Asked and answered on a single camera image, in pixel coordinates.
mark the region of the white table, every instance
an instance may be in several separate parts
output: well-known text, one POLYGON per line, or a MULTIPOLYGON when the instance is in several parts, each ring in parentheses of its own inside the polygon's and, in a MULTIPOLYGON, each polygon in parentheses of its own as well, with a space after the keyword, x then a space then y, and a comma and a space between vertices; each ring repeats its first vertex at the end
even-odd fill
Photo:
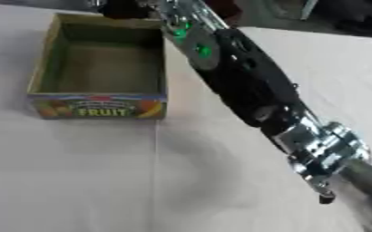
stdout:
MULTIPOLYGON (((359 232, 172 45, 166 121, 42 121, 25 87, 52 10, 0 6, 0 232, 359 232)), ((245 28, 326 119, 372 147, 372 39, 245 28)))

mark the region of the open box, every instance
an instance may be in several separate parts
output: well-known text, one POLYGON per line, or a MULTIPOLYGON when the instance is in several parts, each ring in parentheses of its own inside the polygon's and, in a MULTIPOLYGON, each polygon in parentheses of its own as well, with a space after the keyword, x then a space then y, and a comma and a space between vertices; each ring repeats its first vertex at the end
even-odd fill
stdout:
POLYGON ((162 119, 163 36, 155 20, 56 14, 28 87, 45 119, 162 119))

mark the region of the fruit box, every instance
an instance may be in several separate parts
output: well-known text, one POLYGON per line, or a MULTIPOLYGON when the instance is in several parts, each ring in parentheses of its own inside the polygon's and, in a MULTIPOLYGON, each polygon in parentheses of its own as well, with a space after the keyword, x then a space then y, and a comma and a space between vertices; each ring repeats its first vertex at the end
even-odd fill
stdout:
POLYGON ((159 21, 56 14, 28 98, 44 119, 162 119, 163 47, 159 21))

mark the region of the white tablecloth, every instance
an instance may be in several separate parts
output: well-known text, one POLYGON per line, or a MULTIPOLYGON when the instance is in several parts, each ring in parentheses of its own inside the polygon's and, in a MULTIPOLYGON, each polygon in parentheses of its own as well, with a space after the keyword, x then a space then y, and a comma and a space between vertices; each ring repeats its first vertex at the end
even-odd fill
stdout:
MULTIPOLYGON (((43 121, 25 89, 54 11, 0 6, 0 232, 359 232, 172 45, 168 118, 43 121)), ((372 39, 243 29, 372 147, 372 39)))

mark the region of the table surface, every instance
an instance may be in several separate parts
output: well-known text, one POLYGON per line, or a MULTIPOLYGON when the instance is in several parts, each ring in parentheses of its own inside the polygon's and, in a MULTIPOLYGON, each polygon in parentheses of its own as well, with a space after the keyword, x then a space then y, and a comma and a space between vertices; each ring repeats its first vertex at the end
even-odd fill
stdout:
MULTIPOLYGON (((25 89, 54 11, 0 6, 0 232, 358 232, 168 44, 168 118, 42 121, 25 89)), ((372 147, 372 39, 244 28, 372 147)))

